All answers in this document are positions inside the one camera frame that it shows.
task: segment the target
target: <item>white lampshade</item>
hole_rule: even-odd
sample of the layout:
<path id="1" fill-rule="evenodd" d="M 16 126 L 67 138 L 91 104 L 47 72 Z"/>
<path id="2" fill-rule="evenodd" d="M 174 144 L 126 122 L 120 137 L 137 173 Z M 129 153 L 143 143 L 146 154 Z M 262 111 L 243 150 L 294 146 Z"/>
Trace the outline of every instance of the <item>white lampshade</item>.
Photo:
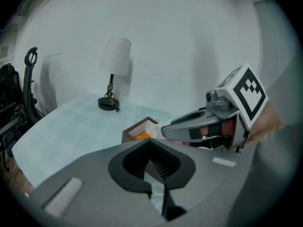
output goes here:
<path id="1" fill-rule="evenodd" d="M 108 41 L 99 63 L 99 69 L 114 75 L 126 76 L 132 43 L 120 37 Z"/>

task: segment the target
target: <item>black chair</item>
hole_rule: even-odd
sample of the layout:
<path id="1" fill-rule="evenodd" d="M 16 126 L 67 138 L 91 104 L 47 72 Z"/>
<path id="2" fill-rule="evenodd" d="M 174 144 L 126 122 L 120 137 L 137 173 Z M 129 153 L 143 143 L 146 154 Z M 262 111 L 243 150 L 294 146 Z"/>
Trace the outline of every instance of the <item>black chair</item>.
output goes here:
<path id="1" fill-rule="evenodd" d="M 5 69 L 3 74 L 13 75 L 11 84 L 13 85 L 13 82 L 15 82 L 18 86 L 8 87 L 9 82 L 7 76 L 3 77 L 3 80 L 0 81 L 3 82 L 0 83 L 0 87 L 3 89 L 3 95 L 0 97 L 0 152 L 2 152 L 4 168 L 7 172 L 9 169 L 5 165 L 5 150 L 9 157 L 13 157 L 12 147 L 17 140 L 20 139 L 35 123 L 42 119 L 42 116 L 35 107 L 37 100 L 31 92 L 31 84 L 33 82 L 32 72 L 37 61 L 36 51 L 36 47 L 30 49 L 24 59 L 26 68 L 23 92 L 19 85 L 19 74 L 15 72 L 15 70 L 12 70 L 12 65 L 8 66 L 10 73 L 7 73 L 7 69 Z"/>
<path id="2" fill-rule="evenodd" d="M 8 170 L 5 166 L 5 150 L 9 157 L 13 157 L 11 151 L 13 146 L 30 128 L 26 126 L 25 121 L 21 122 L 22 120 L 18 119 L 20 110 L 23 111 L 23 118 L 27 116 L 22 105 L 23 93 L 19 83 L 19 73 L 10 63 L 0 69 L 0 93 L 0 152 L 3 154 L 4 167 Z"/>
<path id="3" fill-rule="evenodd" d="M 5 170 L 8 172 L 9 169 L 5 164 L 5 150 L 10 158 L 13 157 L 12 148 L 16 144 L 17 140 L 20 139 L 25 131 L 30 127 L 27 127 L 27 114 L 24 105 L 18 105 L 11 117 L 11 121 L 0 129 L 0 152 L 2 152 L 3 164 Z"/>
<path id="4" fill-rule="evenodd" d="M 7 124 L 8 118 L 5 119 L 5 117 L 7 115 L 10 117 L 17 105 L 23 103 L 19 73 L 15 71 L 15 68 L 10 63 L 3 65 L 0 69 L 0 93 L 0 110 L 6 109 L 2 111 L 0 119 L 2 123 Z"/>
<path id="5" fill-rule="evenodd" d="M 25 67 L 24 83 L 23 83 L 23 101 L 27 109 L 27 115 L 33 124 L 37 123 L 40 119 L 42 119 L 41 114 L 38 112 L 38 110 L 35 107 L 37 100 L 34 98 L 34 95 L 32 94 L 31 91 L 31 85 L 34 82 L 32 81 L 33 68 L 35 66 L 35 63 L 37 62 L 37 50 L 38 50 L 37 47 L 31 48 L 27 52 L 27 55 L 24 58 L 24 63 L 26 64 L 26 67 Z"/>

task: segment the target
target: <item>floor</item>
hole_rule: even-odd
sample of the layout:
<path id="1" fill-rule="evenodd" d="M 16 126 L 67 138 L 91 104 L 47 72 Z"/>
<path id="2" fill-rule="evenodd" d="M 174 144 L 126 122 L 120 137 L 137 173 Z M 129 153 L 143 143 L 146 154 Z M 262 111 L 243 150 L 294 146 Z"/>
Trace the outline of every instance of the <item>floor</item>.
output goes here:
<path id="1" fill-rule="evenodd" d="M 9 168 L 9 172 L 6 172 L 3 166 L 3 158 L 0 157 L 0 174 L 7 186 L 16 192 L 21 194 L 31 194 L 34 190 L 32 184 L 27 180 L 23 172 L 18 168 L 15 159 L 5 156 L 6 166 Z"/>

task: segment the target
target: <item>wooden box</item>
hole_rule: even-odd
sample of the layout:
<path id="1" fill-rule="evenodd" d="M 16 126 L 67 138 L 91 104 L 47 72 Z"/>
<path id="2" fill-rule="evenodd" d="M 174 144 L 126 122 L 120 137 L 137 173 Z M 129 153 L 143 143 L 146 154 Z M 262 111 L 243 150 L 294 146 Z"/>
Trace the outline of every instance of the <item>wooden box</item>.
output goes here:
<path id="1" fill-rule="evenodd" d="M 134 124 L 128 129 L 124 130 L 122 133 L 122 143 L 130 142 L 135 140 L 135 136 L 141 134 L 143 131 L 147 130 L 151 125 L 157 124 L 158 122 L 153 120 L 151 117 L 146 117 L 140 122 Z"/>

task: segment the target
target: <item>wall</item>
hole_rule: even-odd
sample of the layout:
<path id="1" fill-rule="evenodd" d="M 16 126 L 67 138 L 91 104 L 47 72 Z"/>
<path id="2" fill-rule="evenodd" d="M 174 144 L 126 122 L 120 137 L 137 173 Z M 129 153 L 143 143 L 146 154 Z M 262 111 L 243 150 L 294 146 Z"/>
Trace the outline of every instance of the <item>wall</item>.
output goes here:
<path id="1" fill-rule="evenodd" d="M 15 67 L 38 47 L 33 72 L 37 107 L 49 113 L 83 93 L 105 93 L 98 62 L 110 36 L 132 42 L 126 77 L 115 76 L 120 101 L 184 114 L 205 105 L 235 63 L 233 0 L 50 0 L 20 35 Z"/>
<path id="2" fill-rule="evenodd" d="M 235 0 L 238 26 L 236 64 L 247 62 L 259 74 L 262 38 L 254 5 L 257 1 L 262 0 Z"/>
<path id="3" fill-rule="evenodd" d="M 0 65 L 12 63 L 15 55 L 15 46 L 17 38 L 18 24 L 22 17 L 17 15 L 11 16 L 3 28 L 0 34 L 0 54 L 2 47 L 8 46 L 8 55 L 4 58 L 0 58 Z"/>

